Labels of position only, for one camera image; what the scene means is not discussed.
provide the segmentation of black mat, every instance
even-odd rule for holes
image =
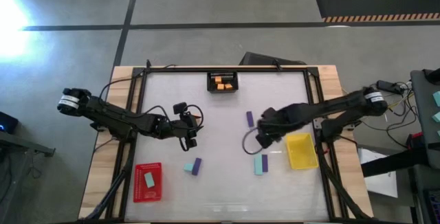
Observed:
[[[325,22],[440,18],[440,0],[316,0]]]

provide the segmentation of wooden table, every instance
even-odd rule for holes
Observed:
[[[303,67],[303,66],[283,66],[283,67]],[[338,72],[336,66],[334,65],[318,65],[310,66],[318,67],[322,85],[322,91],[325,100],[337,98],[343,95],[342,87],[340,85]],[[133,71],[133,67],[116,67],[113,71],[111,81],[121,80],[125,78],[130,78]],[[140,84],[136,84],[137,89],[135,90],[135,97],[133,101],[132,111],[135,111],[137,106],[137,98],[139,93]],[[129,93],[130,81],[118,82],[110,86],[107,101],[117,105],[119,107],[125,108],[127,103],[127,96]],[[313,88],[313,94],[316,95],[316,90]],[[350,131],[344,131],[343,135],[353,139],[353,133]],[[96,146],[108,141],[111,138],[110,134],[100,133],[98,135]],[[338,158],[338,166],[340,169],[340,175],[342,178],[342,183],[347,192],[351,195],[353,200],[361,207],[361,209],[368,214],[373,216],[373,211],[371,209],[371,204],[369,200],[368,193],[366,191],[365,180],[362,174],[362,169],[360,166],[360,161],[358,158],[358,153],[354,143],[348,142],[346,140],[340,139],[335,142],[335,152]],[[109,186],[111,185],[111,178],[113,175],[113,168],[115,166],[116,153],[118,150],[118,142],[112,141],[106,146],[100,148],[94,155],[91,161],[91,167],[89,171],[89,176],[87,178],[87,185],[85,188],[84,196],[82,198],[82,204],[78,217],[83,218],[90,214],[97,204],[101,201]],[[119,213],[120,205],[120,195],[122,192],[122,186],[118,190],[115,198],[115,207],[113,209],[113,215],[116,217]],[[336,194],[333,187],[331,187],[333,205],[335,207],[336,216],[340,216],[340,208],[338,204],[338,195]]]

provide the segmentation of gray floor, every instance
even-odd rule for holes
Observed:
[[[118,25],[124,22],[128,2],[0,0],[0,8],[10,11],[0,16],[0,25]],[[315,0],[137,0],[132,23],[320,20]],[[37,161],[43,176],[26,181],[21,194],[26,211],[14,213],[19,219],[15,223],[72,221],[78,215],[96,132],[90,121],[58,113],[56,104],[64,87],[99,94],[109,80],[120,31],[1,29],[0,111],[20,119],[19,135],[56,147],[55,157]],[[437,26],[130,31],[122,65],[144,65],[147,58],[154,65],[236,65],[250,51],[337,65],[343,87],[354,91],[378,79],[407,81],[413,69],[438,68],[439,33]],[[384,127],[398,120],[390,113],[387,118],[388,123],[383,117],[366,122]],[[393,135],[403,140],[419,129],[416,123]],[[360,144],[399,150],[385,133],[365,126],[356,129],[355,137]],[[398,179],[399,200],[410,205],[406,173],[399,172]],[[397,205],[396,199],[372,194],[371,201],[376,217],[410,222],[408,207]]]

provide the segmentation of yellow bin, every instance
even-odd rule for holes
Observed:
[[[310,133],[286,135],[285,143],[292,169],[318,167],[314,141]]]

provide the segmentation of red plastic basket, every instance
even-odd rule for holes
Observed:
[[[152,188],[146,187],[144,175],[151,172],[154,180]],[[139,164],[135,167],[133,202],[159,201],[162,198],[162,164]]]

